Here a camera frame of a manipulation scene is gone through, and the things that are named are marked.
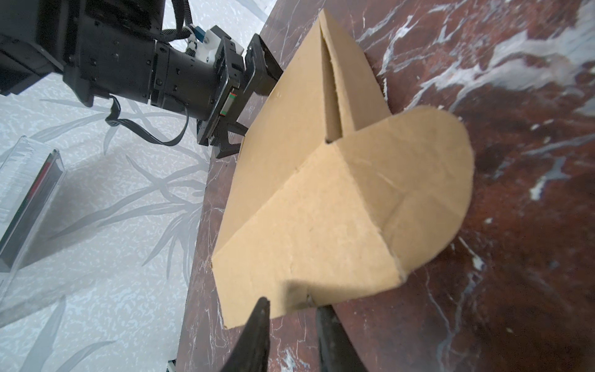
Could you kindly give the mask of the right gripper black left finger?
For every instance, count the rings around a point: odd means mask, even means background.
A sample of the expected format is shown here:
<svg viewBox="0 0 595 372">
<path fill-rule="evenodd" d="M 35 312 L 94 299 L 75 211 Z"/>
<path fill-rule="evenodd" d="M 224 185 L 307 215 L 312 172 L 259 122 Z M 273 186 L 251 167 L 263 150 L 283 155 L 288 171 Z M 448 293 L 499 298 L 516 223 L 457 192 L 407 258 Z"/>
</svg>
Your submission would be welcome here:
<svg viewBox="0 0 595 372">
<path fill-rule="evenodd" d="M 271 350 L 270 311 L 270 301 L 265 297 L 258 299 L 221 372 L 268 371 Z"/>
</svg>

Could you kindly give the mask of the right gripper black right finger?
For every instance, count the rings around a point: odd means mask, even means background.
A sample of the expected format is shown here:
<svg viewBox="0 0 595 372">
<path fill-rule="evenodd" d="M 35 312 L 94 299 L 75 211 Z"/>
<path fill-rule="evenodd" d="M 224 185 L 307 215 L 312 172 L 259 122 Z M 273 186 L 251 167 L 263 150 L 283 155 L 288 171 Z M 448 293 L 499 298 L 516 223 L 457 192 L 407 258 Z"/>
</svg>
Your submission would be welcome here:
<svg viewBox="0 0 595 372">
<path fill-rule="evenodd" d="M 320 371 L 367 371 L 331 305 L 316 309 Z"/>
</svg>

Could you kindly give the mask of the brown cardboard box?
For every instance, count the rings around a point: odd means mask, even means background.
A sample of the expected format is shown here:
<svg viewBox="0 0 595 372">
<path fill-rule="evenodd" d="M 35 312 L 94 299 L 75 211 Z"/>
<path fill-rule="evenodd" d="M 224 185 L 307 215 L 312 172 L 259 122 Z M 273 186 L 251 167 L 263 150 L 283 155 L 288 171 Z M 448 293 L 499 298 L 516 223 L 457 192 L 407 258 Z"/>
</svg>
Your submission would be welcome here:
<svg viewBox="0 0 595 372">
<path fill-rule="evenodd" d="M 223 324 L 402 285 L 460 230 L 474 179 L 447 111 L 390 112 L 364 52 L 322 11 L 242 143 L 212 255 Z"/>
</svg>

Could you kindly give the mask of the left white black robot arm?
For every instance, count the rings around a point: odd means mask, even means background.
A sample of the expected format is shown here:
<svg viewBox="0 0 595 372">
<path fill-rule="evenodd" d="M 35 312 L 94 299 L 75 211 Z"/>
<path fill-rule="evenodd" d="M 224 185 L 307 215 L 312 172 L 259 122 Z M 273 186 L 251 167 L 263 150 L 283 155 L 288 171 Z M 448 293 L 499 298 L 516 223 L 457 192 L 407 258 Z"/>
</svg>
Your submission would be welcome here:
<svg viewBox="0 0 595 372">
<path fill-rule="evenodd" d="M 151 144 L 156 136 L 121 116 L 120 98 L 197 121 L 199 144 L 216 158 L 239 153 L 238 117 L 253 95 L 271 94 L 282 68 L 259 35 L 247 47 L 218 26 L 202 29 L 188 2 L 173 2 L 176 26 L 163 26 L 162 1 L 4 1 L 1 93 L 18 95 L 60 74 L 78 100 L 112 101 L 107 123 Z"/>
</svg>

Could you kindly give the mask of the clear plastic wall bin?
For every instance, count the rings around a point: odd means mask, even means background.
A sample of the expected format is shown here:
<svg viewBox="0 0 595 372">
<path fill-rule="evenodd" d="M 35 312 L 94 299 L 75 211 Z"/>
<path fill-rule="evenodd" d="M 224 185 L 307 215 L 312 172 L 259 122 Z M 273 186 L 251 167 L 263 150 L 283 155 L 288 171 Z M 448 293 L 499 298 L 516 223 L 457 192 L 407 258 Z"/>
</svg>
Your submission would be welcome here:
<svg viewBox="0 0 595 372">
<path fill-rule="evenodd" d="M 19 138 L 1 164 L 1 297 L 21 267 L 67 171 L 60 151 Z"/>
</svg>

